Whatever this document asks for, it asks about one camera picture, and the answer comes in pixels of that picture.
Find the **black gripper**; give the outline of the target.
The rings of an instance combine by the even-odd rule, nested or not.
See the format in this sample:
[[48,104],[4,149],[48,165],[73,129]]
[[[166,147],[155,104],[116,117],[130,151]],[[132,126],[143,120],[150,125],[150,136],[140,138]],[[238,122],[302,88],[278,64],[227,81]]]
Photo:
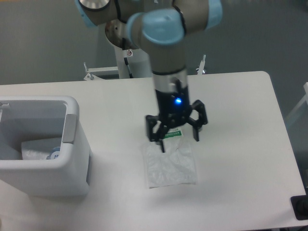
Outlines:
[[[162,153],[166,152],[163,139],[168,127],[179,127],[189,123],[193,128],[194,139],[199,141],[199,131],[208,123],[204,103],[196,100],[190,105],[188,86],[184,87],[179,81],[174,83],[175,90],[171,92],[155,91],[159,114],[145,117],[146,135],[150,142],[160,146]],[[197,120],[190,117],[193,111],[198,113]]]

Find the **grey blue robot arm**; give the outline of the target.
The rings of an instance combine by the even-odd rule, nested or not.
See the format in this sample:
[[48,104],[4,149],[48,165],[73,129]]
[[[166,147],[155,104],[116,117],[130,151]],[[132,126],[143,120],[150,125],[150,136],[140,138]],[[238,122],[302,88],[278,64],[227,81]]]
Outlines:
[[172,128],[190,124],[193,137],[208,123],[205,105],[190,103],[184,38],[218,25],[223,9],[219,0],[173,0],[168,8],[145,12],[142,0],[77,0],[85,23],[98,26],[113,20],[125,25],[122,44],[149,55],[157,98],[158,115],[147,115],[146,134],[163,146]]

